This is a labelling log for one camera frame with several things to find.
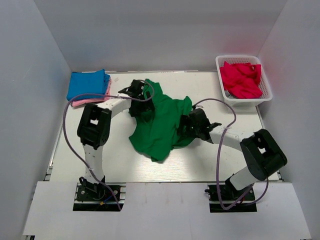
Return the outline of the green t shirt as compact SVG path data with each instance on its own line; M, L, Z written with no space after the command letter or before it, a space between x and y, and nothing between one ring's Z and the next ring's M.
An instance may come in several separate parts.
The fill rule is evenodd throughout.
M154 93L154 111L149 110L135 117L136 128L129 140L138 153L150 157L153 162L162 162L171 150L184 148L194 140L177 133L181 116L192 110L192 101L189 96L173 99L163 93L158 82L149 79L146 82L148 84L143 93Z

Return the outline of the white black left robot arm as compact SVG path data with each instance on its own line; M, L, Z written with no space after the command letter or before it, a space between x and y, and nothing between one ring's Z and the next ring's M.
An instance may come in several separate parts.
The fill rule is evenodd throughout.
M77 128L77 136L84 150L85 174L80 184L99 200L105 196L105 174L103 172L103 147L110 136L111 120L125 110L132 117L143 112L155 111L152 97L155 90L146 80L134 79L116 97L109 97L104 105L88 104L84 107Z

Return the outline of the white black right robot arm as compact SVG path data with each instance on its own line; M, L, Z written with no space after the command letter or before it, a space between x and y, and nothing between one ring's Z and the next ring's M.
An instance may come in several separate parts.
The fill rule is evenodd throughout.
M260 129L253 133L228 130L223 134L225 130L227 128L221 123L211 123L200 108L182 115L177 130L179 136L222 144L243 154L246 167L220 186L224 199L238 199L248 186L266 180L288 163L286 155L268 130Z

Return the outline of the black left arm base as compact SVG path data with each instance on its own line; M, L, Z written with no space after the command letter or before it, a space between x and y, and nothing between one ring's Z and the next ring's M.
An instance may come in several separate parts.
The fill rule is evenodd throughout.
M122 208L126 198L126 185L124 183L110 184L109 187L115 194ZM120 209L109 189L103 190L102 195L88 190L80 183L77 184L73 202L74 212L119 212Z

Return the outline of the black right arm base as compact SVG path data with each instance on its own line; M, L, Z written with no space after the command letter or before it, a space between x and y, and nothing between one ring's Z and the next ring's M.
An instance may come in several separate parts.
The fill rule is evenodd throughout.
M229 210L224 210L218 198L217 185L212 184L208 185L207 189L204 192L208 195L209 198L209 211L210 213L255 213L257 212L256 204L249 205L250 202L253 202L255 198L255 193L253 189L251 189L244 197L242 197L235 206L230 208ZM237 200L242 193L245 192L245 189L241 191L233 192L230 188L228 188L225 184L220 185L220 195L222 203L225 207L228 207Z

